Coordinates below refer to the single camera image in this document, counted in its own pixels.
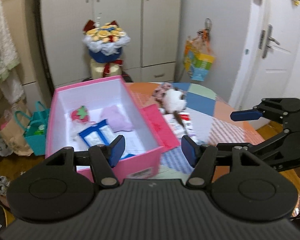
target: white door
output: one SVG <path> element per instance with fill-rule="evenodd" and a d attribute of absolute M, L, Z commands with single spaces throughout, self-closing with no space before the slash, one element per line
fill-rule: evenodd
<path fill-rule="evenodd" d="M 143 1 L 143 66 L 176 61 L 180 2 Z"/>
<path fill-rule="evenodd" d="M 270 14 L 269 21 L 263 27 L 266 30 L 265 40 L 268 37 L 268 25 L 272 25 L 271 37 L 280 45 L 270 41 L 271 48 L 266 57 L 262 58 L 266 46 L 264 42 L 257 59 L 258 64 L 255 65 L 256 71 L 241 104 L 243 110 L 258 105 L 262 98 L 283 96 L 300 41 L 300 5 L 296 6 L 292 0 L 268 0 L 267 6 Z M 250 123 L 257 129 L 268 122 L 260 118 Z"/>
<path fill-rule="evenodd" d="M 42 32 L 55 87 L 91 76 L 82 29 L 92 14 L 92 0 L 41 0 Z"/>
<path fill-rule="evenodd" d="M 94 0 L 94 21 L 99 21 L 102 26 L 113 20 L 116 20 L 131 38 L 120 57 L 123 60 L 123 68 L 141 67 L 141 0 Z"/>

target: metal screw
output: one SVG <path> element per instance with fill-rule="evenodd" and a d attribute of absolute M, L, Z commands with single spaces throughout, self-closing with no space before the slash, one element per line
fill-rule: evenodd
<path fill-rule="evenodd" d="M 117 180 L 114 179 L 114 178 L 110 178 L 110 177 L 108 177 L 108 178 L 103 178 L 103 179 L 101 180 L 101 184 L 103 184 L 103 185 L 105 185 L 105 186 L 113 186 L 113 185 L 115 185 L 116 183 L 117 183 Z"/>
<path fill-rule="evenodd" d="M 201 186 L 204 184 L 204 179 L 199 178 L 199 177 L 194 177 L 189 179 L 189 183 L 193 186 Z"/>

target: pink storage box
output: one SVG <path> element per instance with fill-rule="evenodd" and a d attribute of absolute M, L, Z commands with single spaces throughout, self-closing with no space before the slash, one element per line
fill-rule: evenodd
<path fill-rule="evenodd" d="M 65 146 L 72 146 L 75 151 L 81 150 L 70 136 L 70 113 L 81 105 L 87 107 L 91 121 L 96 122 L 100 121 L 99 116 L 104 107 L 117 105 L 133 124 L 133 132 L 116 134 L 125 136 L 126 148 L 129 137 L 133 136 L 143 151 L 140 155 L 120 160 L 113 168 L 120 182 L 125 178 L 148 178 L 158 173 L 160 156 L 164 152 L 163 143 L 145 112 L 137 107 L 121 76 L 91 80 L 55 90 L 48 122 L 46 158 Z M 77 166 L 77 172 L 93 182 L 90 167 Z"/>

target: wardrobe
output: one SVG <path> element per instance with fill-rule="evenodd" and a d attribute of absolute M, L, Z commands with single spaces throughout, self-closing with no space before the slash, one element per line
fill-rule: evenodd
<path fill-rule="evenodd" d="M 174 79 L 181 0 L 40 0 L 45 54 L 55 87 L 90 77 L 82 29 L 116 20 L 131 38 L 123 69 L 134 82 Z"/>

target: checkered tablecloth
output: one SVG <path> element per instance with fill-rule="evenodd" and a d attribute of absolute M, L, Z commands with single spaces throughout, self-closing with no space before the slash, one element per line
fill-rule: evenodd
<path fill-rule="evenodd" d="M 153 91 L 156 83 L 127 83 L 139 107 L 156 104 Z M 173 83 L 174 87 L 187 91 L 187 109 L 194 131 L 199 140 L 207 144 L 250 142 L 258 144 L 263 138 L 248 122 L 233 122 L 230 114 L 234 109 L 211 89 L 197 84 Z M 181 147 L 162 154 L 159 178 L 181 178 L 186 180 L 193 168 L 184 157 Z"/>

